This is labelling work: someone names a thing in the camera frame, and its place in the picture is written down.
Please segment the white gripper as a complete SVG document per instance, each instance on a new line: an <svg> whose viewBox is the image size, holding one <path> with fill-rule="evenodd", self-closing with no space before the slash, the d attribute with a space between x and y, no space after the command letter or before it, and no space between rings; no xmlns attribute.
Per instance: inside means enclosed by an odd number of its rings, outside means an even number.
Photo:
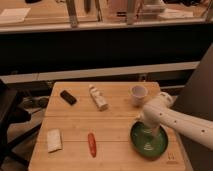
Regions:
<svg viewBox="0 0 213 171"><path fill-rule="evenodd" d="M144 120L143 120L143 123L144 123L148 128L151 129L150 135L151 135L153 138L159 137L159 135L160 135L160 132L159 132L160 124L159 124L159 123L154 122L154 121L151 121L151 120L147 120L147 119L144 119Z"/></svg>

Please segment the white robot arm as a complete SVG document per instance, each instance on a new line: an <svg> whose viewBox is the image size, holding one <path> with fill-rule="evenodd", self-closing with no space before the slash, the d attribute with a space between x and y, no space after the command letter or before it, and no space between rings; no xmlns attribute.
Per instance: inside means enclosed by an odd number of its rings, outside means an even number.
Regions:
<svg viewBox="0 0 213 171"><path fill-rule="evenodd" d="M172 105L173 98L160 92L143 105L140 120L151 129L163 124L213 150L213 121L177 112Z"/></svg>

